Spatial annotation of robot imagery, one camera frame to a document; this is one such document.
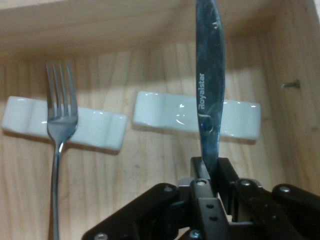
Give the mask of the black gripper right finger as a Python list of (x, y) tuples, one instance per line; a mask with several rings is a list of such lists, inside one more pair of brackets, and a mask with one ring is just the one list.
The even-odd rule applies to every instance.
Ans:
[(320, 197), (291, 184), (272, 191), (240, 178), (228, 158), (218, 160), (217, 191), (234, 223), (252, 222), (269, 240), (318, 240)]

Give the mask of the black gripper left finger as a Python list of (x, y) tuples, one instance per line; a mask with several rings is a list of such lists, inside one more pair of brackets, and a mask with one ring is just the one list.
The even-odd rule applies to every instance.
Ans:
[(189, 228), (186, 239), (229, 239), (228, 220), (214, 196), (201, 157), (191, 158), (192, 177), (175, 186), (159, 183), (89, 229), (84, 240), (174, 240)]

